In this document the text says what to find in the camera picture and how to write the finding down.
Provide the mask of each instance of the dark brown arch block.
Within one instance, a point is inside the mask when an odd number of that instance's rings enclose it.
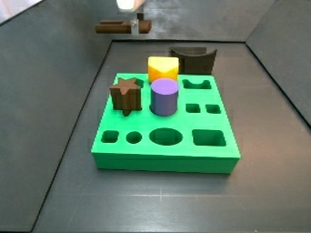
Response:
[[[173,47],[170,55],[181,59],[182,75],[212,75],[218,50],[206,47]]]

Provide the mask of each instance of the gray surface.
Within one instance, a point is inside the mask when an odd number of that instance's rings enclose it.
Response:
[[[0,230],[31,230],[111,39],[103,0],[47,0],[0,27]]]
[[[311,1],[277,1],[248,44],[311,125]]]
[[[218,48],[214,73],[242,160],[232,176],[98,170],[90,154],[118,72],[171,46]],[[35,232],[311,231],[311,134],[244,44],[114,43]]]
[[[147,0],[149,35],[115,35],[117,39],[246,41],[276,0]],[[121,19],[117,4],[103,19]]]

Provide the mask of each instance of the gray table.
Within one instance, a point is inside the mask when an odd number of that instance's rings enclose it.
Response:
[[[98,170],[90,154],[115,73],[171,46],[218,48],[214,75],[242,159],[232,176]],[[310,231],[311,135],[245,44],[118,42],[77,124],[35,232]]]

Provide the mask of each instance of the purple cylinder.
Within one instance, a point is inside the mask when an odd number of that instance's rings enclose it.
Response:
[[[151,84],[151,110],[162,116],[171,116],[178,110],[179,83],[171,78],[159,78]]]

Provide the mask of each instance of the green shape sorter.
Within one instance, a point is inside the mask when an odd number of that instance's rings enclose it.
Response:
[[[214,76],[179,75],[173,116],[150,110],[147,74],[117,74],[115,84],[119,77],[143,81],[142,111],[123,116],[109,98],[91,150],[98,168],[230,174],[241,154]]]

